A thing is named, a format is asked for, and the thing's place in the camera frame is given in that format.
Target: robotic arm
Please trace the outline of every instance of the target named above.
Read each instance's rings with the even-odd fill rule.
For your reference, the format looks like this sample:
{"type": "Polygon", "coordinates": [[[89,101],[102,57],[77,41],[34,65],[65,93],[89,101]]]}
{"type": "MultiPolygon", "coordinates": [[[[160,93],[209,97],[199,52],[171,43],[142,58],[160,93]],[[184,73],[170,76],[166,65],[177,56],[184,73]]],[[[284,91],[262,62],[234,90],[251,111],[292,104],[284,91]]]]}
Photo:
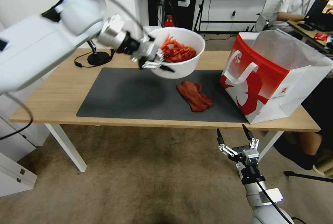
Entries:
{"type": "Polygon", "coordinates": [[[248,146],[229,148],[217,129],[219,150],[230,160],[236,162],[242,184],[246,190],[246,198],[253,210],[252,224],[294,224],[290,216],[279,209],[274,202],[282,201],[279,189],[267,189],[265,177],[259,171],[259,139],[243,125],[244,132],[250,141],[248,146]]]}
{"type": "Polygon", "coordinates": [[[172,72],[161,64],[163,54],[153,38],[133,39],[123,29],[119,15],[103,22],[102,2],[60,0],[41,15],[30,16],[0,32],[0,95],[25,88],[95,37],[106,47],[131,55],[141,69],[172,72]]]}

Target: brown carpet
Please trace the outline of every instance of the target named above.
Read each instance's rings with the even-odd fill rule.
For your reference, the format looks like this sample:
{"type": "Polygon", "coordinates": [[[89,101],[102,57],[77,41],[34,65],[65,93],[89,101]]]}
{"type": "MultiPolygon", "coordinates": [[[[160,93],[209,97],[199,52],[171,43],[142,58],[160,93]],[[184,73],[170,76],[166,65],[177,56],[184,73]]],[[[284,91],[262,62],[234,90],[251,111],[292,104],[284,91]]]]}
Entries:
{"type": "MultiPolygon", "coordinates": [[[[1,223],[250,223],[244,187],[233,162],[218,151],[215,130],[63,128],[86,172],[49,137],[20,161],[38,175],[36,185],[0,198],[1,223]]],[[[247,143],[240,131],[222,133],[231,147],[247,143]]],[[[331,223],[332,185],[288,179],[284,170],[303,172],[269,151],[261,172],[268,187],[282,192],[279,206],[308,224],[331,223]]]]}

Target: lamp base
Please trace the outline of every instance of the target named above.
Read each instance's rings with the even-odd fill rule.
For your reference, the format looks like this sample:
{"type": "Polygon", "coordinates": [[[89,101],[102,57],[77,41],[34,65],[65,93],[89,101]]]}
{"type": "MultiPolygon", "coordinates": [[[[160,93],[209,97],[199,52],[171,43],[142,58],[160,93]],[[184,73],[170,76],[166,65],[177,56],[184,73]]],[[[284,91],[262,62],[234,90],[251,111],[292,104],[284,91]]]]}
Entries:
{"type": "Polygon", "coordinates": [[[88,63],[93,66],[100,66],[110,61],[110,55],[106,52],[92,53],[88,56],[88,63]]]}

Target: oven mitt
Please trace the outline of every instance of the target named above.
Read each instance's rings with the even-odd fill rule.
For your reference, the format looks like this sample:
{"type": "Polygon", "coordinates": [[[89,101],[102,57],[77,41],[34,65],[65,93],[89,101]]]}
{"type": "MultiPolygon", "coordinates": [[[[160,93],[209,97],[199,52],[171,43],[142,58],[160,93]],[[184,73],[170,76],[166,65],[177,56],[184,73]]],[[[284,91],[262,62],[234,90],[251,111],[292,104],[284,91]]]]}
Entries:
{"type": "Polygon", "coordinates": [[[177,85],[177,90],[188,102],[193,112],[203,112],[213,106],[213,101],[206,95],[200,95],[201,84],[184,81],[177,85]]]}

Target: carrot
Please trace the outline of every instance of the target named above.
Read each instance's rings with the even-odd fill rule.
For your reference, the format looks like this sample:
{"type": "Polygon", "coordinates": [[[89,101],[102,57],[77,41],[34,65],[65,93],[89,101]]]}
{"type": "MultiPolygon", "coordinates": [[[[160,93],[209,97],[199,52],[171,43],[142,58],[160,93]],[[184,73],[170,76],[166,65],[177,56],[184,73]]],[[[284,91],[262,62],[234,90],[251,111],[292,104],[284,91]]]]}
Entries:
{"type": "Polygon", "coordinates": [[[192,47],[180,44],[178,41],[173,40],[172,38],[173,37],[169,37],[168,35],[164,44],[160,47],[164,53],[165,62],[183,62],[190,60],[197,55],[196,51],[192,47]]]}

